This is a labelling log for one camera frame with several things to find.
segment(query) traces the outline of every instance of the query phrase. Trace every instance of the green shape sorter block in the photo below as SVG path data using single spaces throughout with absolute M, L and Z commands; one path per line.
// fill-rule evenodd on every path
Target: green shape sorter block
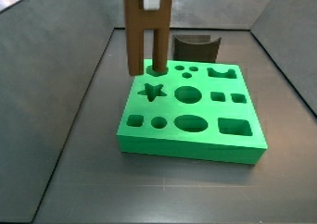
M 135 77 L 117 130 L 123 152 L 255 164 L 267 149 L 240 68 L 167 61 Z

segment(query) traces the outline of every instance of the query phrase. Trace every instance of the star-shaped hole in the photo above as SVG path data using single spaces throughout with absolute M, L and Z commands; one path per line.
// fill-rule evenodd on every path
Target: star-shaped hole
M 165 96 L 165 93 L 161 91 L 163 84 L 157 86 L 152 86 L 151 84 L 145 83 L 144 90 L 137 92 L 140 95 L 147 95 L 148 102 L 152 102 L 157 96 Z

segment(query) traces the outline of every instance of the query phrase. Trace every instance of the gray wall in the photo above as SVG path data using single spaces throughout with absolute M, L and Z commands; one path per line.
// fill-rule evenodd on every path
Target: gray wall
M 112 31 L 107 11 L 96 0 L 24 0 L 0 15 L 0 222 L 33 218 Z
M 251 32 L 317 114 L 317 0 L 274 0 Z
M 124 26 L 123 0 L 100 0 L 115 27 Z M 250 30 L 270 0 L 173 0 L 171 27 Z

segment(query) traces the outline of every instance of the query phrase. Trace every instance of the square hole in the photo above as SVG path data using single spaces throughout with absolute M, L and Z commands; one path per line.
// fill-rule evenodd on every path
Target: square hole
M 218 128 L 222 134 L 252 136 L 250 123 L 243 119 L 218 118 Z
M 131 115 L 127 118 L 125 125 L 131 127 L 140 127 L 143 124 L 143 116 L 139 115 Z
M 224 94 L 223 93 L 211 92 L 209 97 L 211 97 L 212 101 L 224 102 Z
M 232 93 L 231 94 L 231 99 L 232 99 L 234 103 L 246 103 L 246 99 L 244 99 L 243 94 Z

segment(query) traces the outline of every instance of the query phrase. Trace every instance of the circular hole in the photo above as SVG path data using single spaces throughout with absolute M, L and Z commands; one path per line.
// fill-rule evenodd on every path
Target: circular hole
M 163 117 L 155 117 L 151 123 L 155 129 L 163 129 L 163 127 L 167 125 L 167 121 Z
M 189 72 L 184 72 L 184 73 L 183 73 L 183 78 L 185 78 L 185 79 L 191 78 Z
M 199 132 L 208 127 L 203 118 L 191 115 L 176 117 L 173 123 L 180 130 L 187 132 Z
M 201 93 L 193 87 L 177 87 L 175 89 L 175 99 L 181 103 L 192 104 L 199 102 L 199 100 L 201 99 Z
M 183 70 L 183 69 L 184 69 L 183 66 L 180 66 L 180 65 L 176 65 L 176 66 L 175 66 L 175 70 L 179 70 L 179 71 L 180 71 L 180 70 Z
M 195 67 L 195 66 L 189 67 L 189 71 L 196 72 L 197 71 L 197 67 Z

